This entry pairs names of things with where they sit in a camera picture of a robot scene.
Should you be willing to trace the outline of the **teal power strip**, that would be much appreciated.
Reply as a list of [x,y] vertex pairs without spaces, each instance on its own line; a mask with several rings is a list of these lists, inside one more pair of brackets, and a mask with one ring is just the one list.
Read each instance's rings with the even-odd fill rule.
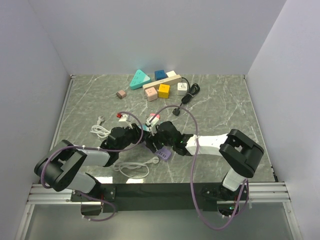
[[142,129],[143,131],[145,132],[150,132],[150,127],[149,126],[146,126],[146,125],[139,125],[138,126],[140,129]]

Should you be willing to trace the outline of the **purple power strip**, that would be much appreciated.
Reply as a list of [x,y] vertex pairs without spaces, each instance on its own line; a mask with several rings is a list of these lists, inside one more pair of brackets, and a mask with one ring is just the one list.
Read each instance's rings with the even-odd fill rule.
[[169,158],[172,155],[172,152],[165,146],[163,146],[161,149],[157,150],[154,155],[162,159],[163,161],[168,161]]

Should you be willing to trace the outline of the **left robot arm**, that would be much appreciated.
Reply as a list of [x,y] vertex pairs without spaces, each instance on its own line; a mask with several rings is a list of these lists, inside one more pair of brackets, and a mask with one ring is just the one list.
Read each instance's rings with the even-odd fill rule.
[[110,167],[118,159],[120,152],[128,150],[128,146],[143,142],[149,133],[133,123],[127,127],[114,127],[101,143],[100,147],[77,146],[68,140],[60,141],[34,167],[34,173],[40,177],[45,188],[52,188],[57,192],[70,189],[84,180],[86,185],[80,184],[76,190],[88,201],[96,200],[100,195],[100,188],[96,179],[88,174],[79,173],[82,166]]

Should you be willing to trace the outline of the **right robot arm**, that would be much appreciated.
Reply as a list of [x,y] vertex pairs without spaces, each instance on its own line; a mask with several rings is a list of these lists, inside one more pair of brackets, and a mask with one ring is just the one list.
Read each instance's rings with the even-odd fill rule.
[[145,127],[146,147],[152,152],[169,146],[180,156],[213,155],[222,156],[230,170],[219,187],[222,198],[230,200],[245,179],[251,179],[265,153],[264,149],[238,129],[213,136],[182,134],[170,121]]

